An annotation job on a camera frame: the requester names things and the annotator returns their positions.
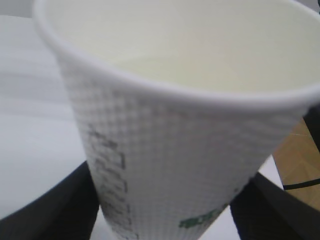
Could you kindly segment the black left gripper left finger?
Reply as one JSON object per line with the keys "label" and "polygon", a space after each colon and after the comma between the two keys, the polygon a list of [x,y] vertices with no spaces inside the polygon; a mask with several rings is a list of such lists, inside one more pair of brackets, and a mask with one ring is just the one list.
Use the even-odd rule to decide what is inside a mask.
{"label": "black left gripper left finger", "polygon": [[87,162],[48,192],[0,220],[2,240],[88,240],[99,200]]}

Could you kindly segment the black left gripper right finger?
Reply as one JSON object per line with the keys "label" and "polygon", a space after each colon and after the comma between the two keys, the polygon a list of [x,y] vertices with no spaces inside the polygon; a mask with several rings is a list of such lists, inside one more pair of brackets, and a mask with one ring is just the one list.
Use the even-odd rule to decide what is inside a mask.
{"label": "black left gripper right finger", "polygon": [[318,240],[320,212],[257,173],[230,203],[242,240]]}

